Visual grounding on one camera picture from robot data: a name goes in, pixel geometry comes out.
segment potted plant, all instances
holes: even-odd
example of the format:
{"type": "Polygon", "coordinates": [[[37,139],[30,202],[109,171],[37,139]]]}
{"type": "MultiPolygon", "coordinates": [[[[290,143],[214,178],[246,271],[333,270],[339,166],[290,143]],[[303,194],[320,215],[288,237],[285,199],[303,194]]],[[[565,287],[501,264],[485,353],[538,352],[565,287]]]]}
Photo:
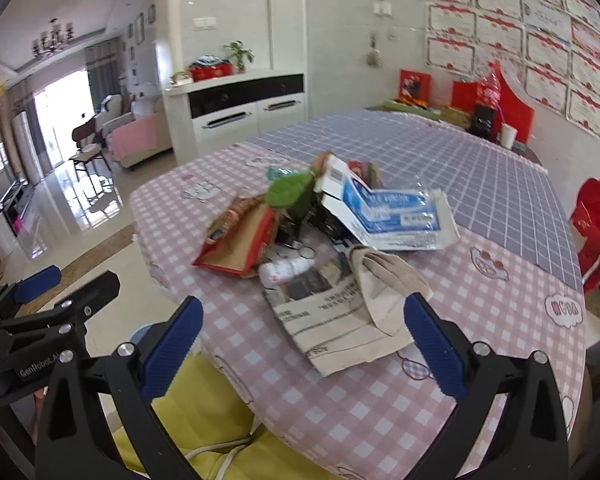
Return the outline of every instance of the potted plant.
{"type": "Polygon", "coordinates": [[[244,58],[246,57],[250,63],[253,63],[253,51],[244,48],[241,41],[232,41],[224,46],[229,50],[229,59],[235,58],[235,66],[238,69],[238,74],[244,73],[244,58]]]}

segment white paper cup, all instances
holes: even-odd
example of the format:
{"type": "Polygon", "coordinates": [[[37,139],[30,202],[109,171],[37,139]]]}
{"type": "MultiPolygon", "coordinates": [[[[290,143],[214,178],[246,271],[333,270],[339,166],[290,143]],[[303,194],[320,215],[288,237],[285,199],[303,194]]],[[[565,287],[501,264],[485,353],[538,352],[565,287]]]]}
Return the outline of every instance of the white paper cup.
{"type": "Polygon", "coordinates": [[[503,123],[500,129],[500,145],[510,150],[513,146],[513,141],[516,140],[517,132],[513,126],[503,123]]]}

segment blue gripper pad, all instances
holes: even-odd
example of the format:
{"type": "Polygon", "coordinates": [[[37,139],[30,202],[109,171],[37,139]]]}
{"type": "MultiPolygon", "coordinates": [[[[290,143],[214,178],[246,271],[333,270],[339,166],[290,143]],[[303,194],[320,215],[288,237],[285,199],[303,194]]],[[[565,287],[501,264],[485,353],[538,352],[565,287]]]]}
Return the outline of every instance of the blue gripper pad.
{"type": "Polygon", "coordinates": [[[202,330],[202,303],[189,296],[167,322],[169,326],[144,361],[140,396],[145,402],[163,397],[202,330]]]}
{"type": "Polygon", "coordinates": [[[19,282],[13,293],[13,299],[17,303],[29,303],[29,301],[35,300],[46,291],[59,285],[61,279],[62,273],[60,269],[55,265],[47,267],[33,276],[29,276],[26,280],[19,282]]]}
{"type": "Polygon", "coordinates": [[[460,402],[466,395],[462,360],[415,294],[404,301],[404,323],[442,393],[460,402]]]}

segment pink checkered tablecloth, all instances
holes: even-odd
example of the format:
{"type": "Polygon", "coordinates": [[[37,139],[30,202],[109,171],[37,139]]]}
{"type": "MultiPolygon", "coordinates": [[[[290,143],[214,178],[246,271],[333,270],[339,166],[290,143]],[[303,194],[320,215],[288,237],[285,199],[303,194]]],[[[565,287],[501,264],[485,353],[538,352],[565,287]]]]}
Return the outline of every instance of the pink checkered tablecloth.
{"type": "MultiPolygon", "coordinates": [[[[200,298],[202,343],[255,415],[280,439],[347,479],[398,480],[413,468],[454,407],[430,377],[414,345],[327,378],[296,348],[262,297],[258,280],[191,266],[204,232],[243,187],[265,190],[265,170],[248,166],[272,152],[244,143],[176,168],[130,199],[136,234],[152,275],[179,300],[200,298]],[[211,200],[183,198],[206,182],[211,200]]],[[[286,167],[305,168],[289,160],[286,167]]],[[[461,241],[408,261],[435,291],[431,306],[470,340],[499,354],[547,353],[571,429],[584,371],[584,297],[540,267],[460,228],[461,241]]],[[[318,259],[333,249],[320,233],[303,239],[318,259]]],[[[479,466],[504,406],[494,402],[463,472],[479,466]]]]}

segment pink blanket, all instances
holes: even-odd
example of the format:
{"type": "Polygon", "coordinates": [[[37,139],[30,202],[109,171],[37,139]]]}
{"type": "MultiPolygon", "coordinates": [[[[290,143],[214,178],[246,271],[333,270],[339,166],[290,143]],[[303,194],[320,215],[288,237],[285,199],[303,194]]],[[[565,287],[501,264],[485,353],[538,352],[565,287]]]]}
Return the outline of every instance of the pink blanket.
{"type": "Polygon", "coordinates": [[[109,137],[109,149],[115,160],[122,160],[126,156],[147,150],[155,150],[157,147],[155,114],[120,126],[113,130],[109,137]]]}

